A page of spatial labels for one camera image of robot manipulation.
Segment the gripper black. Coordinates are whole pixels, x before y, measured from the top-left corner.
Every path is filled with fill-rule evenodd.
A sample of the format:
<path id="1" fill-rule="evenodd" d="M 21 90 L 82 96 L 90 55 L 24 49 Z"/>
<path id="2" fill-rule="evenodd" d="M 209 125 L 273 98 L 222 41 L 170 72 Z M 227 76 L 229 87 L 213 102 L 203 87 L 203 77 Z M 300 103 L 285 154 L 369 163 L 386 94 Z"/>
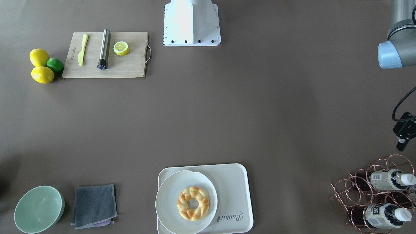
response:
<path id="1" fill-rule="evenodd" d="M 404 122 L 397 122 L 396 125 L 393 127 L 393 132 L 395 133 L 398 139 L 396 148 L 400 152 L 403 152 L 410 139 L 413 139 L 416 136 L 415 116 L 410 114 L 409 112 L 405 112 L 401 116 L 400 120 L 404 120 L 406 118 L 410 118 L 410 120 Z"/>

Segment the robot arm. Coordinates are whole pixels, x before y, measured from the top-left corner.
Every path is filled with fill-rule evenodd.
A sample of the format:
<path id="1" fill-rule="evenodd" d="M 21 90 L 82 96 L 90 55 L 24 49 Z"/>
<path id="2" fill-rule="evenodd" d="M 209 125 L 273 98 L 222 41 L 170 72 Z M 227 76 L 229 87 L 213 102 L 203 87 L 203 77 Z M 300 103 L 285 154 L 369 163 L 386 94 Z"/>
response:
<path id="1" fill-rule="evenodd" d="M 382 69 L 398 69 L 416 64 L 416 21 L 414 0 L 391 1 L 391 27 L 387 40 L 378 46 L 378 63 Z M 415 138 L 415 115 L 405 112 L 396 118 L 398 107 L 415 92 L 409 91 L 394 107 L 391 118 L 396 122 L 393 128 L 398 142 L 397 150 L 404 151 L 408 142 Z"/>

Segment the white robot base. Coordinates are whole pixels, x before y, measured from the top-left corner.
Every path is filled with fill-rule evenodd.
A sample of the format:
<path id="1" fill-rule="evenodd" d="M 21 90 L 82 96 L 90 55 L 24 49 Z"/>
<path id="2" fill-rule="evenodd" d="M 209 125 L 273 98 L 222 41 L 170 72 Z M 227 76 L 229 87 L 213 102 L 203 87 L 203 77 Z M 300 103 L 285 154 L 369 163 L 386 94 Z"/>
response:
<path id="1" fill-rule="evenodd" d="M 164 6 L 163 46 L 219 46 L 218 6 L 211 0 L 172 0 Z"/>

